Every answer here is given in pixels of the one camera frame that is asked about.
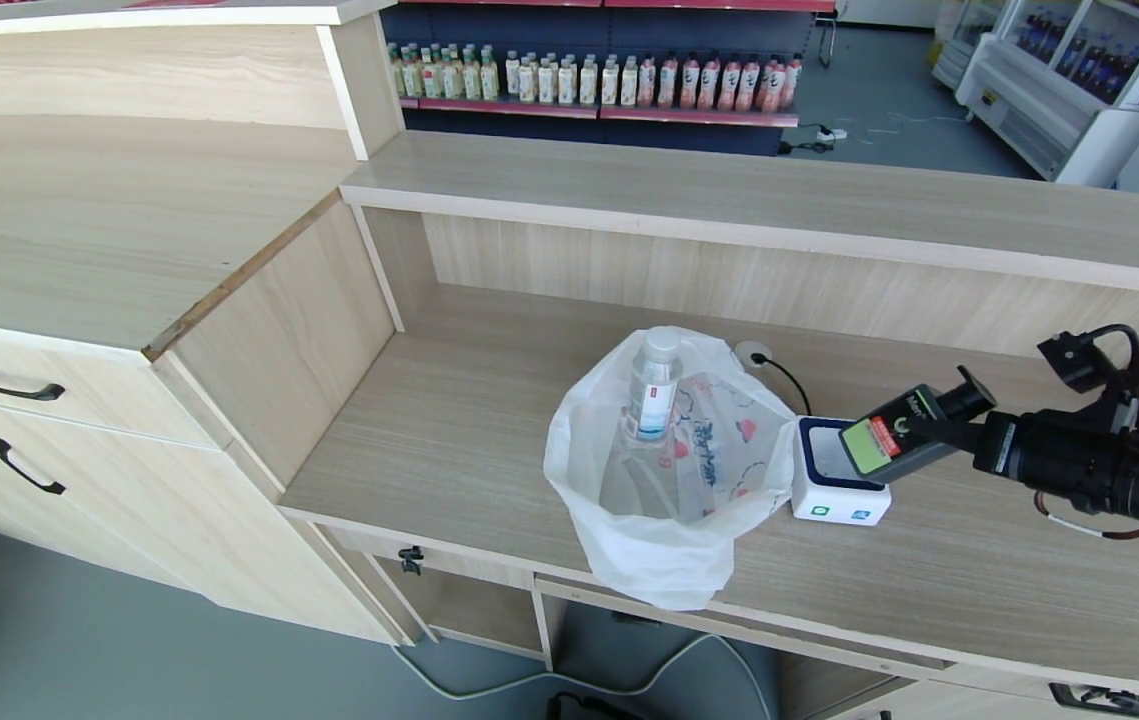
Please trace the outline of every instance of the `water bottle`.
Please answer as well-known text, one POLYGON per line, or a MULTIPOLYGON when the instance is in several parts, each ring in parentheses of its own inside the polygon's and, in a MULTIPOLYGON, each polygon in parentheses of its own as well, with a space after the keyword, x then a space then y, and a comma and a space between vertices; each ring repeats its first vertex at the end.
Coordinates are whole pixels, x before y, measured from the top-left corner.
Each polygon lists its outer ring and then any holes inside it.
POLYGON ((645 345, 632 363, 630 402, 623 416, 623 431, 638 442, 657 442, 666 436, 675 386, 685 367, 680 365, 680 332, 650 328, 645 345))
POLYGON ((1085 52, 1087 44, 1089 44, 1089 28, 1081 26, 1076 31, 1076 36, 1072 38, 1067 44, 1062 60, 1058 60, 1058 74, 1062 74, 1063 77, 1071 77, 1071 71, 1076 67, 1080 56, 1085 52))

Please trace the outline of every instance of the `black cable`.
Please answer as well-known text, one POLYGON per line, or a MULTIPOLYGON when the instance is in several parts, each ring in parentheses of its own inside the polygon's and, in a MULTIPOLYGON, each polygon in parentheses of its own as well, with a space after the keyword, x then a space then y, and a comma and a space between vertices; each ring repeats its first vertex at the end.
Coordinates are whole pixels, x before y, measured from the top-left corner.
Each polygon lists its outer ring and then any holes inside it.
POLYGON ((784 375, 787 375, 787 379, 792 381, 793 386, 796 386, 796 388, 801 391, 801 400, 805 401, 805 415, 813 414, 813 407, 810 404, 810 402, 808 402, 808 393, 805 392, 805 386, 802 386, 801 382, 796 379, 796 375, 793 375, 790 370, 788 370, 787 368, 782 368, 782 366, 775 363, 775 361, 770 360, 769 355, 765 355, 764 352, 752 352, 751 361, 756 365, 772 365, 775 366, 775 368, 781 370, 784 375))

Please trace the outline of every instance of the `white cable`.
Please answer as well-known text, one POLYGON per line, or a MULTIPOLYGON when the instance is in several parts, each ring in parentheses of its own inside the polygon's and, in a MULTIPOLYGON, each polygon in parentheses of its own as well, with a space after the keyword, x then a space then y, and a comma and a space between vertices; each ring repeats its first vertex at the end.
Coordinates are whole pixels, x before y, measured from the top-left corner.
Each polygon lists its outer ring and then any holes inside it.
POLYGON ((542 671, 542 673, 528 674, 525 676, 525 678, 521 678, 518 680, 511 680, 509 684, 493 685, 492 688, 482 689, 482 692, 469 692, 469 693, 448 692, 445 688, 440 687, 440 684, 436 684, 436 680, 432 680, 431 678, 428 678, 427 674, 423 672, 421 668, 416 665, 412 660, 409 660, 409 657, 399 647, 392 647, 391 649, 396 653, 396 657, 403 660, 405 665, 409 665, 410 670, 413 670, 413 674, 418 676, 419 680, 423 680, 424 684, 427 684, 428 688, 432 688, 434 692, 436 692, 436 694, 440 694, 441 697, 444 697, 446 699, 461 701, 461 699, 476 699, 477 697, 486 697, 491 696, 491 694, 493 693, 508 692, 511 688, 518 688, 521 687, 521 685, 532 684, 534 682, 534 680, 541 680, 543 678, 559 678, 562 680, 565 680, 566 684, 574 684, 577 685, 577 687, 587 688, 590 692, 598 692, 605 694, 614 694, 614 696, 630 697, 630 696, 638 696, 638 694, 646 694, 647 692, 649 692, 650 688, 657 682, 657 679, 659 679, 662 673, 664 673, 664 671, 669 666, 671 666, 671 664, 674 664, 674 662, 680 660, 680 657, 682 657, 685 653, 693 651, 694 646, 697 646, 698 643, 705 641, 705 639, 707 638, 714 638, 721 644, 723 644, 727 648, 729 648, 729 652, 734 654, 734 658, 738 660, 738 664, 741 665, 741 669, 747 671, 747 678, 751 679, 751 687, 756 689, 756 698, 760 699, 760 707, 762 711, 765 712, 765 720, 770 720, 771 715, 769 712, 769 702, 765 701, 764 692, 760 689, 760 682, 756 680, 756 674, 752 673, 751 665, 747 664, 746 657, 744 657, 741 653, 738 652, 738 648, 735 648, 731 644, 729 644, 729 641, 727 641, 724 638, 721 638, 720 635, 698 635, 698 637, 693 638, 691 641, 685 643, 685 646, 680 647, 680 651, 671 653, 670 657, 662 661, 662 664, 658 665, 656 670, 653 670, 653 674, 650 674, 650 679, 648 679, 646 684, 641 685, 641 687, 630 689, 630 692, 616 692, 616 689, 613 688, 604 688, 600 687, 600 685, 589 684, 585 680, 579 680, 577 678, 570 678, 568 674, 550 673, 550 671, 542 671))
POLYGON ((957 117, 956 115, 934 115, 934 117, 931 118, 912 118, 908 117, 908 115, 903 115, 902 113, 885 113, 885 115, 890 120, 893 120, 893 122, 898 123, 898 125, 891 128, 867 128, 861 133, 861 136, 866 137, 860 137, 860 133, 853 131, 853 128, 860 126, 860 124, 862 124, 861 120, 836 118, 831 122, 831 124, 835 126, 835 124, 841 123, 842 120, 843 122, 852 123, 852 126, 844 128, 849 131, 849 137, 854 138, 854 140, 858 140, 862 145, 875 145, 876 142, 871 140, 871 133, 877 133, 877 136, 901 136, 904 129, 907 129, 908 124, 933 123, 933 122, 950 122, 950 123, 965 122, 965 118, 957 117))

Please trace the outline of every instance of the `bottle cap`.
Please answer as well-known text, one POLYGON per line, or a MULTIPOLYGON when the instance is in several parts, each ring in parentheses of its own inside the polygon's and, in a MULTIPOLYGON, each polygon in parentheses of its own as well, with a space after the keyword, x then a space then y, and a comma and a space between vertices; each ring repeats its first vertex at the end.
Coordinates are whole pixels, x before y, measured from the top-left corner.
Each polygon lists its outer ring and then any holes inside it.
POLYGON ((650 328, 645 334, 645 355, 655 363, 670 363, 680 354, 680 332, 675 328, 650 328))

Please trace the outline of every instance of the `display fridge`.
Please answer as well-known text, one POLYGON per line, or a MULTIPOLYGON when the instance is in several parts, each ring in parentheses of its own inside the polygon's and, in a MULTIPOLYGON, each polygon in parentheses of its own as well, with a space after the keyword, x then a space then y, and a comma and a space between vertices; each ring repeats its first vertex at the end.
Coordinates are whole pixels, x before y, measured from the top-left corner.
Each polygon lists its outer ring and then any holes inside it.
POLYGON ((1139 0, 1013 0, 956 100, 1044 179, 1109 187, 1139 145, 1139 0))
POLYGON ((984 33, 995 32, 1008 22, 1005 10, 1008 10, 1009 5, 1011 0, 966 0, 956 31, 947 39, 943 52, 934 63, 934 77, 940 83, 956 90, 965 76, 980 38, 984 33))

